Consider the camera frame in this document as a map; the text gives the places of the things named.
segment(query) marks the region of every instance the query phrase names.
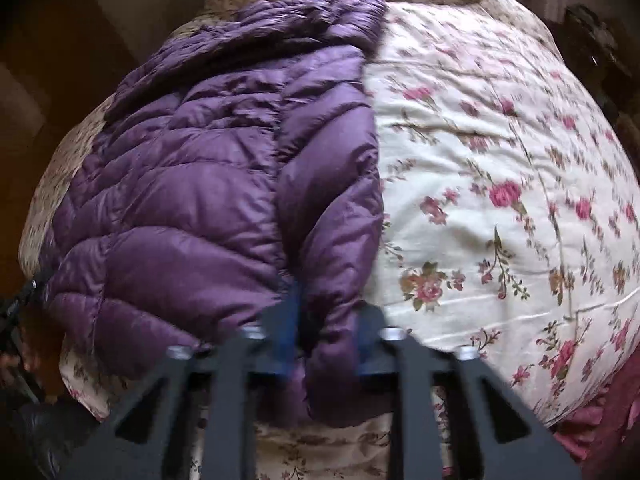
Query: purple fabric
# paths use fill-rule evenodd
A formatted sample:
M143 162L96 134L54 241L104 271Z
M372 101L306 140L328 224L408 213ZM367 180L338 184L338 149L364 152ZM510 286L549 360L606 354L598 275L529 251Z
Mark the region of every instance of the purple fabric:
M46 309L83 351L140 377L168 345L255 322L295 276L322 330L279 402L289 420L365 416L353 332L382 197L360 78L384 12L257 2L124 79L40 255Z

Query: white floral sheet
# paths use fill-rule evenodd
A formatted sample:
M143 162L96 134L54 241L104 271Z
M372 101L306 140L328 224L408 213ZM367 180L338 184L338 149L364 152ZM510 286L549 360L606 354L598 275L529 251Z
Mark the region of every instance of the white floral sheet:
M639 189L555 48L479 10L389 4L364 76L385 201L366 297L424 344L476 346L549 425L636 345ZM98 418L127 386L72 348L61 371ZM344 430L260 426L258 475L379 477L387 431L386 416Z

